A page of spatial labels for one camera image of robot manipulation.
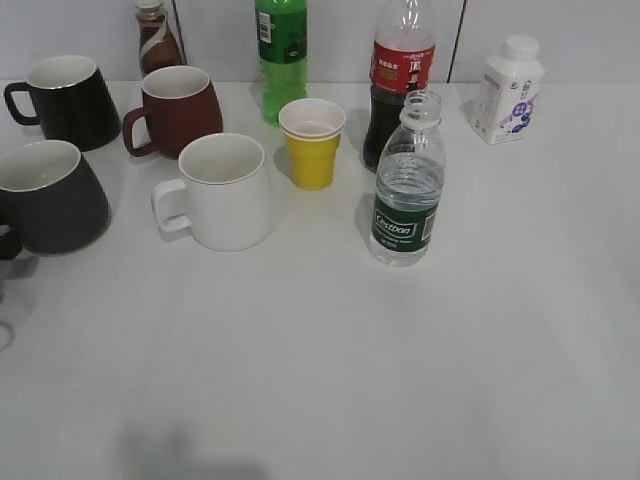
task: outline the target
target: red label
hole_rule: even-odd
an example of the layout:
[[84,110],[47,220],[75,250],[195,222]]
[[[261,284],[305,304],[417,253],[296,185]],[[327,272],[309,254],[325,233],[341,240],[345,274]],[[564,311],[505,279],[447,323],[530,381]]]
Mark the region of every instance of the red label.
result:
[[422,90],[429,83],[429,73],[436,47],[421,52],[398,52],[374,43],[371,81],[394,93]]

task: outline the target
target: white mug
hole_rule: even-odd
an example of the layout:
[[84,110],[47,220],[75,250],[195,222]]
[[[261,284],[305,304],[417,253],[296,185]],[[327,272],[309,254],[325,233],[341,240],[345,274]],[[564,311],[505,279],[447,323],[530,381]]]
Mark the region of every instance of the white mug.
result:
[[[153,190],[153,210],[160,229],[191,228],[207,248],[236,252],[257,245],[273,227],[273,199],[269,169],[262,146],[232,133],[199,138],[178,159],[180,177]],[[186,213],[161,217],[167,195],[186,191]]]

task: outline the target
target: green soda bottle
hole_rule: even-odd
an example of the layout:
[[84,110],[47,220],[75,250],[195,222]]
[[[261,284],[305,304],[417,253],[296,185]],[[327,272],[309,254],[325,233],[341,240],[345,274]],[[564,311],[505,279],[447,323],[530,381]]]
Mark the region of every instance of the green soda bottle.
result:
[[256,0],[265,83],[262,116],[278,125],[282,107],[307,96],[307,0]]

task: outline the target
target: plastic cup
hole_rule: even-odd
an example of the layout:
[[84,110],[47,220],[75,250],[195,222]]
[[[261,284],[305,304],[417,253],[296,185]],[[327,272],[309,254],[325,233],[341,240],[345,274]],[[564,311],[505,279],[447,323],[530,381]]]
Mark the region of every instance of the plastic cup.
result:
[[280,127],[300,138],[327,138],[344,128],[347,116],[333,102],[321,98],[302,98],[280,110]]
[[303,190],[322,190],[331,185],[342,132],[320,139],[296,137],[286,131],[285,136],[293,183]]
[[340,106],[320,98],[303,98],[282,108],[280,127],[287,139],[296,186],[322,190],[331,185],[345,121]]

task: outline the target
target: brown bottle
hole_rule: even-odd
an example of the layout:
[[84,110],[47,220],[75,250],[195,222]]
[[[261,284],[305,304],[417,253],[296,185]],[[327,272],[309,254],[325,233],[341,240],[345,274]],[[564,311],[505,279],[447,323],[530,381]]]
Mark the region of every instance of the brown bottle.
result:
[[147,75],[159,68],[184,65],[178,42],[169,27],[163,0],[135,0],[140,24],[140,69]]

